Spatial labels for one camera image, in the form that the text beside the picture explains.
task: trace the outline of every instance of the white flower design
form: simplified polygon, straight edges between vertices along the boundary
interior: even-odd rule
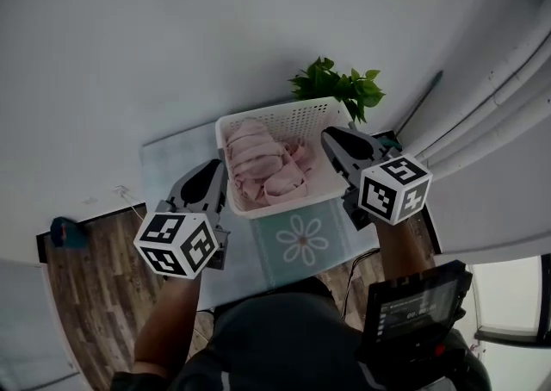
[[[314,236],[321,228],[321,220],[314,218],[305,229],[302,218],[299,215],[293,215],[291,216],[291,228],[292,232],[280,230],[275,236],[280,243],[290,245],[283,253],[283,261],[290,263],[301,253],[304,264],[313,265],[316,262],[316,256],[312,248],[325,250],[329,246],[327,239]]]

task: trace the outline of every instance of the pink towel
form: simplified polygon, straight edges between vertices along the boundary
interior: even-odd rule
[[[242,196],[261,205],[277,204],[307,195],[306,172],[313,156],[303,140],[277,143],[268,128],[245,119],[228,139],[233,178]]]

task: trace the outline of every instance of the wooden floor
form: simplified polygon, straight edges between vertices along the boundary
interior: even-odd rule
[[[139,208],[145,214],[145,208]],[[419,217],[409,220],[418,242],[430,251],[430,239]],[[115,371],[129,371],[134,341],[144,325],[163,278],[153,274],[133,247],[140,219],[132,212],[88,223],[89,248],[55,248],[45,238],[54,299],[71,348],[91,387],[108,390]],[[321,273],[341,308],[352,262]],[[346,322],[363,329],[368,285],[383,280],[380,256],[363,261],[352,278]],[[209,313],[198,313],[189,355],[202,350],[212,336]]]

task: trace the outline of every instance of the screen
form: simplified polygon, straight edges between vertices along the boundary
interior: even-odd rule
[[[403,336],[420,328],[445,323],[455,298],[457,281],[381,305],[377,342]]]

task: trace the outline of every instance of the leaves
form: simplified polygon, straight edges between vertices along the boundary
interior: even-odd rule
[[[364,78],[354,68],[350,76],[339,75],[331,70],[334,65],[331,59],[318,57],[306,71],[300,70],[302,76],[291,78],[289,82],[294,86],[296,99],[334,96],[339,102],[344,102],[352,120],[365,122],[365,108],[373,108],[385,96],[373,82],[379,70],[368,70]]]
[[[375,78],[379,75],[379,70],[368,70],[368,72],[365,73],[365,78],[367,80],[375,80]]]

